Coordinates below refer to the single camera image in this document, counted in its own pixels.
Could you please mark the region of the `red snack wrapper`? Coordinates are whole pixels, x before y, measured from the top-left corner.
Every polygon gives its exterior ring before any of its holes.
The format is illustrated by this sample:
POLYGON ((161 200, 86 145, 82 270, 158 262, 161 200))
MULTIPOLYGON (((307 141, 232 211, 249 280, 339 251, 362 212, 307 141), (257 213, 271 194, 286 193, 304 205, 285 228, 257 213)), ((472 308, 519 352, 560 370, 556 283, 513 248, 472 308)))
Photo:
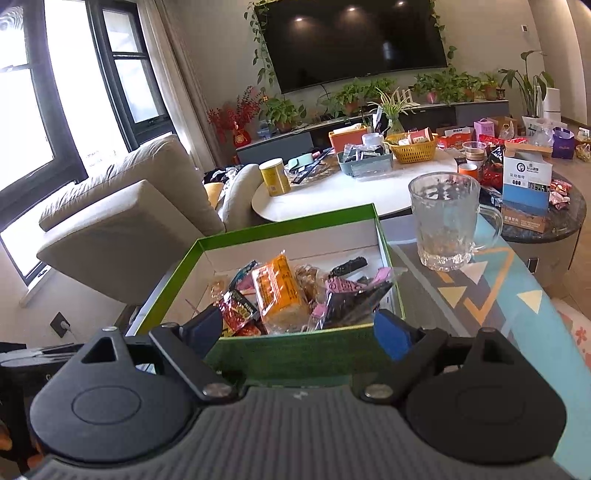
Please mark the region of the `red snack wrapper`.
POLYGON ((250 337, 266 335, 259 309, 239 291, 226 291, 217 303, 222 317, 221 336, 250 337))

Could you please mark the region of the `pink blue snack packet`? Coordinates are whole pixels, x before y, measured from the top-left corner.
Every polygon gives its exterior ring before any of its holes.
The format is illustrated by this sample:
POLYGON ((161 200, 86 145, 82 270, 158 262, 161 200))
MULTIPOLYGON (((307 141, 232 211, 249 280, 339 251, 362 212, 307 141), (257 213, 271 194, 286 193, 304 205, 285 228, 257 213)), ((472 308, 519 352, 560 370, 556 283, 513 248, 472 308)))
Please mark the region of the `pink blue snack packet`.
POLYGON ((257 265, 259 265, 259 263, 256 260, 252 260, 245 266, 240 268, 238 272, 236 272, 235 277, 233 277, 229 282, 228 290, 235 290, 236 288, 238 288, 238 284, 242 282, 242 280, 245 279, 247 276, 249 276, 249 274, 252 272, 253 269, 256 268, 257 265))

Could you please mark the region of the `orange cracker packet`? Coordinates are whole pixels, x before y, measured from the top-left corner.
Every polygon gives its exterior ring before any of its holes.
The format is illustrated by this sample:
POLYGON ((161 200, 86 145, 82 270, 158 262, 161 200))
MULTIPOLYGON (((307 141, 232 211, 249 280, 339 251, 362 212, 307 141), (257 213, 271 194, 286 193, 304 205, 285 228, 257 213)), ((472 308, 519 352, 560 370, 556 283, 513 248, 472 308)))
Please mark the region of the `orange cracker packet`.
POLYGON ((300 333, 308 324, 305 302, 286 253, 252 270, 259 314, 271 335, 300 333))

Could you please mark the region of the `beige sofa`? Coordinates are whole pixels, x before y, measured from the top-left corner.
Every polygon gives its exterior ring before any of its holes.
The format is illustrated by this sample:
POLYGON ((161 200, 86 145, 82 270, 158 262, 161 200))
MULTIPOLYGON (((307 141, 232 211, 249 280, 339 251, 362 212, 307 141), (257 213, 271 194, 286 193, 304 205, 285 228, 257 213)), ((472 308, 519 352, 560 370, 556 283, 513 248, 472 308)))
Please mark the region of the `beige sofa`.
POLYGON ((229 182, 221 207, 209 202, 202 175, 180 140, 151 140, 45 208, 40 261, 126 305, 143 304, 166 271, 197 239, 259 224, 252 197, 256 164, 229 182))

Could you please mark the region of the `clear glass mug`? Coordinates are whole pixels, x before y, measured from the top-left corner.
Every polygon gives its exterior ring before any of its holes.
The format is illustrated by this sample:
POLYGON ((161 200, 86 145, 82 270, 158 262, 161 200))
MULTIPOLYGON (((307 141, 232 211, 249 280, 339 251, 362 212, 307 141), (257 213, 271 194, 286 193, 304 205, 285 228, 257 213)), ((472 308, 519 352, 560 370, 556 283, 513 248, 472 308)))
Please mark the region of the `clear glass mug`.
POLYGON ((409 183, 412 212, 421 263, 449 272, 467 265, 473 256, 495 244, 503 229, 501 213, 480 203, 480 183, 456 172, 433 172, 409 183), (480 217, 490 220, 493 234, 484 243, 475 240, 480 217))

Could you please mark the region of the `white blue paper box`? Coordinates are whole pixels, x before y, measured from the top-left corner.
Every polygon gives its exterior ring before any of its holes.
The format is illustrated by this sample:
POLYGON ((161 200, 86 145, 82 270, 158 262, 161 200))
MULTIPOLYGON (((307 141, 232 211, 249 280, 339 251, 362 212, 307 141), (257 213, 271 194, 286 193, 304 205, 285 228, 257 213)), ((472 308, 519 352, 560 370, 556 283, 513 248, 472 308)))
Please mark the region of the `white blue paper box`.
POLYGON ((503 205, 544 216, 549 207, 552 165, 541 154, 517 151, 504 156, 503 205))

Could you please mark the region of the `yellow wicker basket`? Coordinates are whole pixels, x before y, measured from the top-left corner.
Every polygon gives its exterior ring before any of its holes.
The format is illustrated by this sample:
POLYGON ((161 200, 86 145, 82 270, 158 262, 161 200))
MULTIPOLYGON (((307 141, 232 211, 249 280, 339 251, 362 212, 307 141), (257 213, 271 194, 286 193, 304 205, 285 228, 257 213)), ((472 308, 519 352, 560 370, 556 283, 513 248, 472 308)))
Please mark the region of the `yellow wicker basket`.
POLYGON ((435 158, 438 139, 434 136, 432 141, 411 143, 407 134, 397 133, 387 136, 384 143, 400 164, 414 164, 435 158))

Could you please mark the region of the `round white coffee table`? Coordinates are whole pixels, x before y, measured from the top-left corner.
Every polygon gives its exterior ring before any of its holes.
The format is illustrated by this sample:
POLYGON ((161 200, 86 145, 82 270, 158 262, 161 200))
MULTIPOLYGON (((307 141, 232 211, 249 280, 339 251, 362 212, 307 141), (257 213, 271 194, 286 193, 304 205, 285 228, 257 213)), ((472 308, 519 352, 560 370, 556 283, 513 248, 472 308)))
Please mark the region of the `round white coffee table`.
POLYGON ((403 214, 411 208, 408 185, 416 177, 431 172, 455 172, 457 162, 438 149, 433 160, 401 165, 382 176, 354 178, 342 171, 317 181, 291 188, 280 196, 270 196, 259 185, 252 197, 252 209, 270 222, 282 222, 321 213, 372 204, 381 218, 403 214))

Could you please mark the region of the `blue plastic tray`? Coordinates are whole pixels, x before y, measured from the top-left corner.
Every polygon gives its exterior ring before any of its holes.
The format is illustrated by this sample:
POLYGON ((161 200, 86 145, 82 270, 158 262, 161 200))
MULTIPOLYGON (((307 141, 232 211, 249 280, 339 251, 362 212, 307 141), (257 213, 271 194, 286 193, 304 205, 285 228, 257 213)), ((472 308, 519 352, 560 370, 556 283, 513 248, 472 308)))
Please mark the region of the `blue plastic tray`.
POLYGON ((385 175, 393 170, 393 156, 390 152, 384 155, 370 155, 365 158, 356 157, 356 152, 346 156, 344 152, 338 154, 339 168, 342 173, 352 178, 365 178, 385 175))

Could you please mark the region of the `yellow tin can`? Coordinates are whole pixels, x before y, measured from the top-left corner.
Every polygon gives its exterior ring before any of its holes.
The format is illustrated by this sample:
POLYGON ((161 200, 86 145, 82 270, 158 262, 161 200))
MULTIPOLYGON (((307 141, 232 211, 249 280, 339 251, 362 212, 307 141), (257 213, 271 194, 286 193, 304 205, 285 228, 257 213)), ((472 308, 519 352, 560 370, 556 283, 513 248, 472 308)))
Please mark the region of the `yellow tin can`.
POLYGON ((287 178, 283 159, 267 160, 259 165, 259 171, 270 196, 280 196, 290 192, 290 180, 287 178))

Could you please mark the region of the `pink small box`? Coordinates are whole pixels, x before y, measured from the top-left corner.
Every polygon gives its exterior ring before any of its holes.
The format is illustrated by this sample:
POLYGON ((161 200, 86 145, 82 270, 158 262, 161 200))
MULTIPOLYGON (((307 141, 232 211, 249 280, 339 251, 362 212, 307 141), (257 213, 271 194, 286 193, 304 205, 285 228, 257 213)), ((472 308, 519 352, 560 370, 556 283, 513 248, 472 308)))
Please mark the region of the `pink small box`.
POLYGON ((476 140, 483 141, 485 137, 496 137, 495 123, 490 118, 481 118, 473 124, 476 140))

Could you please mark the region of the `orange storage box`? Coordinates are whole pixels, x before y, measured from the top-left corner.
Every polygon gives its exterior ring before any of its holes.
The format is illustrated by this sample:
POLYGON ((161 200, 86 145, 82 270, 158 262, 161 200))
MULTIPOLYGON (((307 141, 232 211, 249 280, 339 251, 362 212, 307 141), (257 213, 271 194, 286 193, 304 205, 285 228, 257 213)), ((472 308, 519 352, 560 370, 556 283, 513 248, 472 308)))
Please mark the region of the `orange storage box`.
POLYGON ((335 150, 335 154, 342 153, 346 145, 361 145, 363 135, 368 134, 368 127, 362 123, 356 123, 348 127, 342 127, 329 132, 329 142, 335 150))

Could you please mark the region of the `red flower decoration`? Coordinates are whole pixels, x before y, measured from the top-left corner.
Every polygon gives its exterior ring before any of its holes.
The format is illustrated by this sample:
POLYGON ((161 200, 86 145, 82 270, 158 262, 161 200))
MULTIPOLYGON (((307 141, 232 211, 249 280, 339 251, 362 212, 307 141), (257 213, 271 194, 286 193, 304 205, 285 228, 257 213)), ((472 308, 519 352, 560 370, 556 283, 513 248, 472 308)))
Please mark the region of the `red flower decoration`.
POLYGON ((247 87, 242 95, 236 97, 235 103, 226 102, 223 106, 209 109, 206 112, 208 123, 221 143, 231 138, 235 148, 249 145, 252 142, 246 126, 259 116, 262 111, 264 95, 253 86, 247 87))

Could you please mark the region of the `wall power socket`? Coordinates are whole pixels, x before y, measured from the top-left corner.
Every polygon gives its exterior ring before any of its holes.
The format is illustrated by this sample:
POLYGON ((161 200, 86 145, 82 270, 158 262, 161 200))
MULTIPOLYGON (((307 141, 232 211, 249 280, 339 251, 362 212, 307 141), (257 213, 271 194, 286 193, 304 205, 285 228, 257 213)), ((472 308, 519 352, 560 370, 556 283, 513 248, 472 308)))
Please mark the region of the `wall power socket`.
POLYGON ((50 328, 60 337, 63 338, 71 329, 70 323, 65 317, 58 312, 50 322, 50 328))

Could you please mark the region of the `black wall television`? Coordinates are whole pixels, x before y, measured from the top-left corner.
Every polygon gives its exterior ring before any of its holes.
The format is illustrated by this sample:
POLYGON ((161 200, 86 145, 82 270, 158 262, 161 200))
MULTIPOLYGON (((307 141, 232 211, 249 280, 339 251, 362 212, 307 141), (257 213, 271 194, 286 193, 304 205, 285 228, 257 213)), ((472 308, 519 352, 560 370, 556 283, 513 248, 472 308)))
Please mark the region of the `black wall television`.
POLYGON ((448 64, 432 1, 261 1, 253 14, 283 93, 448 64))

